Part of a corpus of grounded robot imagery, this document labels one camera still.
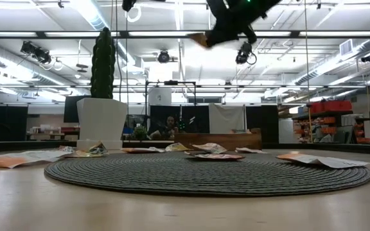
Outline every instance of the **gray woven rug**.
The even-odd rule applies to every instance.
[[[62,182],[127,193],[190,196],[281,196],[347,189],[370,181],[366,167],[329,169],[248,154],[206,161],[183,153],[120,154],[54,162],[45,173]]]

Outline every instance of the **wooden floor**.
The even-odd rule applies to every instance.
[[[370,162],[366,154],[301,152]],[[67,185],[43,168],[0,169],[0,231],[370,231],[370,183],[307,196],[181,198]]]

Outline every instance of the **white pot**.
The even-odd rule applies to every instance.
[[[108,150],[122,148],[122,131],[128,105],[114,99],[85,98],[76,102],[80,120],[79,150],[101,141]]]

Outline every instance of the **cable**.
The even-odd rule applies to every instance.
[[[128,17],[125,18],[125,30],[128,31]],[[127,115],[129,115],[129,84],[128,84],[128,39],[125,39],[125,49],[127,52],[125,52],[125,60],[127,61],[127,70],[125,72],[126,79],[127,79]]]
[[[254,53],[252,53],[252,55],[251,56],[253,56],[253,57],[255,57],[255,62],[253,62],[253,63],[249,63],[248,61],[247,61],[247,64],[249,64],[249,65],[255,65],[256,64],[256,62],[258,61],[258,58],[256,57],[256,55],[254,54]]]
[[[308,80],[308,103],[311,102],[311,96],[310,96],[310,90],[309,90],[309,50],[308,50],[308,16],[307,16],[307,10],[306,10],[306,0],[304,0],[304,9],[305,9],[305,48],[306,48],[306,75]],[[309,127],[312,127],[311,122],[311,110],[308,110],[308,117],[309,117]],[[311,143],[313,143],[313,135],[312,131],[310,129],[310,136],[311,136]]]
[[[114,8],[114,0],[112,0],[112,9]],[[118,71],[119,71],[119,101],[121,101],[121,85],[122,85],[122,72],[121,72],[121,66],[119,65],[119,44],[118,44],[118,4],[115,4],[115,30],[116,30],[116,64],[118,65]]]

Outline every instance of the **black screen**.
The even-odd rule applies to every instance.
[[[91,96],[67,96],[65,99],[64,123],[79,123],[76,102]]]

